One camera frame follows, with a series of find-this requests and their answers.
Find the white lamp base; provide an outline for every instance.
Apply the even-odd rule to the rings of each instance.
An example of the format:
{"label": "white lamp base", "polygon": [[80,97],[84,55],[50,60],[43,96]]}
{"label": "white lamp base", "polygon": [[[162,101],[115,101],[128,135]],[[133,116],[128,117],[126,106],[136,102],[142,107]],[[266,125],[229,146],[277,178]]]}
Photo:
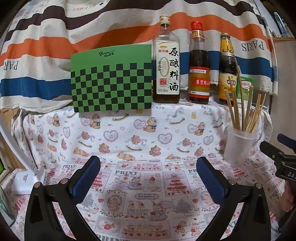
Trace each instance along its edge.
{"label": "white lamp base", "polygon": [[31,194],[36,182],[46,185],[47,173],[45,169],[37,169],[37,175],[32,171],[18,172],[11,186],[11,191],[16,195]]}

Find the hand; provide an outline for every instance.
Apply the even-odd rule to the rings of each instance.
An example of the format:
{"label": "hand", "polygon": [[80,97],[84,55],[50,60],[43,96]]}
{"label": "hand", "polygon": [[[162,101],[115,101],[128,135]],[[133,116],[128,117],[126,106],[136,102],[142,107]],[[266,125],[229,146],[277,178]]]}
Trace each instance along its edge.
{"label": "hand", "polygon": [[281,196],[281,208],[285,212],[290,211],[294,206],[293,201],[294,201],[294,195],[291,190],[290,182],[285,180],[285,191]]}

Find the gold bottle cap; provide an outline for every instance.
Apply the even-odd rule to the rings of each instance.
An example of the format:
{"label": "gold bottle cap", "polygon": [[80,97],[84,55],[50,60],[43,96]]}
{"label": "gold bottle cap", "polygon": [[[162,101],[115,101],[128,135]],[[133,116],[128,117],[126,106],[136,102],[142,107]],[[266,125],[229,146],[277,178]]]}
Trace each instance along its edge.
{"label": "gold bottle cap", "polygon": [[229,35],[228,33],[222,33],[222,34],[221,34],[221,37],[222,37],[222,36],[228,36],[228,37],[230,37],[230,35]]}
{"label": "gold bottle cap", "polygon": [[166,23],[166,24],[169,24],[170,25],[170,16],[169,15],[161,15],[160,17],[159,17],[159,23],[160,24],[164,24],[164,23]]}

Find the striped fabric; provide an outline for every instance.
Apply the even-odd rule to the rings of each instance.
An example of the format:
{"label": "striped fabric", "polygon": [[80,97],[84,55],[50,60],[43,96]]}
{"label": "striped fabric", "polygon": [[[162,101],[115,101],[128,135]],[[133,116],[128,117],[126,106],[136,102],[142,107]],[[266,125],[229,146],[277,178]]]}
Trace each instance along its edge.
{"label": "striped fabric", "polygon": [[0,106],[48,112],[71,102],[70,57],[112,45],[151,43],[159,16],[180,38],[181,88],[188,86],[191,21],[202,22],[211,83],[218,83],[220,34],[227,32],[243,76],[276,93],[272,44],[256,5],[239,0],[31,0],[0,40]]}

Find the metal bolt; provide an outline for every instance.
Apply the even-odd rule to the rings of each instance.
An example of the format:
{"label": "metal bolt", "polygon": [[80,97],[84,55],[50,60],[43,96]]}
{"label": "metal bolt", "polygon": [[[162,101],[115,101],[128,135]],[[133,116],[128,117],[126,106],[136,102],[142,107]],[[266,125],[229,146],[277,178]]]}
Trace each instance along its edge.
{"label": "metal bolt", "polygon": [[41,185],[40,182],[36,182],[36,183],[34,184],[34,187],[38,188],[38,187],[40,187],[40,185]]}
{"label": "metal bolt", "polygon": [[66,184],[69,181],[68,178],[63,178],[60,182],[61,184]]}
{"label": "metal bolt", "polygon": [[262,188],[262,185],[261,185],[261,183],[256,183],[256,184],[255,184],[255,187],[257,187],[257,188],[260,189],[260,188]]}
{"label": "metal bolt", "polygon": [[231,184],[231,185],[235,185],[235,184],[237,183],[237,182],[236,182],[235,180],[233,180],[233,179],[229,179],[228,182],[229,182],[229,184]]}

